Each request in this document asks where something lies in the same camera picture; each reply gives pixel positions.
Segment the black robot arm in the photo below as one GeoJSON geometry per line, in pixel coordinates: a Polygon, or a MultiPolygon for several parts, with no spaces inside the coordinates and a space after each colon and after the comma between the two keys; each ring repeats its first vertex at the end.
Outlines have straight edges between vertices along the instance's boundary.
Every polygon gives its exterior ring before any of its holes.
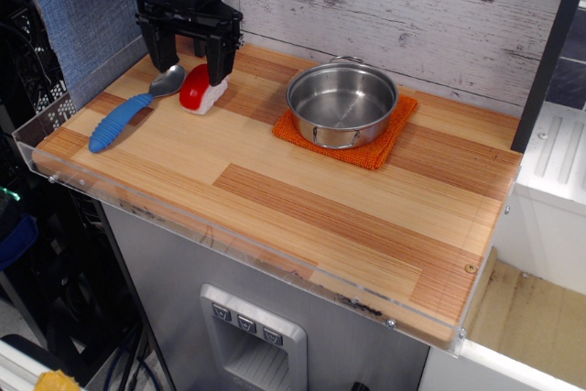
{"type": "Polygon", "coordinates": [[[210,85],[233,71],[242,45],[243,14],[222,0],[136,0],[137,24],[153,65],[161,72],[179,62],[176,36],[193,41],[194,55],[205,58],[210,85]]]}

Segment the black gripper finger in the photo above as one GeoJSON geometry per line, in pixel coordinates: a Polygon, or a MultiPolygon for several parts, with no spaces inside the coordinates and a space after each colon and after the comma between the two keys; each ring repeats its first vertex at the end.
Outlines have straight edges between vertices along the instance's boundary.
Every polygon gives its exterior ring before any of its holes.
{"type": "Polygon", "coordinates": [[[219,85],[232,71],[239,49],[239,32],[210,34],[205,41],[206,60],[211,86],[219,85]]]}
{"type": "Polygon", "coordinates": [[[160,72],[167,71],[179,62],[175,34],[172,31],[144,18],[139,19],[139,27],[151,61],[160,72]]]}

